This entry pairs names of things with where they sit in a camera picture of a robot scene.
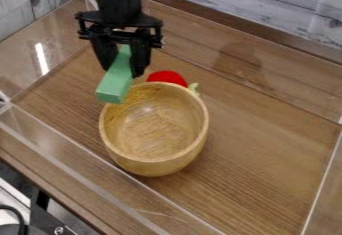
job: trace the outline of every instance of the wooden table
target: wooden table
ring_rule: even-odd
[[[17,60],[4,91],[22,91],[0,116],[1,159],[104,234],[300,234],[340,135],[340,66],[145,0],[167,36],[147,74],[172,69],[197,82],[211,121],[203,153],[184,170],[133,177],[115,167],[99,137],[103,71],[72,32],[81,1],[0,45],[2,60]],[[58,19],[69,23],[52,60],[68,58],[24,90],[32,81],[17,75],[21,53],[6,51],[28,35],[49,38],[41,28]],[[41,56],[32,60],[41,68]],[[307,234],[340,232],[338,219],[318,224]]]

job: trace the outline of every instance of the red object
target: red object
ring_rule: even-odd
[[[152,73],[147,79],[147,82],[168,82],[187,88],[184,78],[173,71],[157,71]]]

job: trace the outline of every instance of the green block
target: green block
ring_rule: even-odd
[[[119,104],[128,93],[132,79],[129,66],[131,49],[123,46],[96,89],[99,101]]]

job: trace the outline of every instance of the bowl rim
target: bowl rim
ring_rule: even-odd
[[[203,137],[205,137],[207,131],[208,131],[208,110],[207,110],[207,106],[201,100],[201,98],[185,87],[176,85],[173,83],[168,83],[168,82],[143,82],[139,84],[132,85],[132,88],[137,88],[137,87],[143,87],[145,85],[163,85],[163,86],[169,86],[173,87],[176,90],[181,90],[183,92],[185,92],[195,100],[196,103],[200,106],[200,109],[203,111],[203,125],[200,128],[200,132],[196,136],[196,139],[192,141],[192,143],[181,150],[179,151],[175,155],[171,155],[168,157],[157,157],[153,159],[147,159],[147,158],[141,158],[141,157],[135,157],[132,155],[125,154],[124,152],[121,152],[119,150],[119,148],[111,143],[107,134],[105,134],[105,130],[104,130],[104,115],[107,113],[108,108],[111,107],[111,103],[107,103],[101,113],[100,113],[100,118],[99,118],[99,131],[100,131],[100,137],[104,141],[104,144],[107,146],[107,150],[113,151],[113,153],[116,155],[119,155],[120,157],[125,158],[127,160],[132,160],[132,161],[137,161],[140,163],[161,163],[165,161],[171,161],[173,159],[177,159],[179,157],[184,156],[201,142]]]

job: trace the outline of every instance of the wooden bowl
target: wooden bowl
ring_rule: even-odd
[[[115,162],[141,176],[179,171],[197,156],[208,112],[187,88],[164,82],[132,86],[124,103],[107,104],[100,135]]]

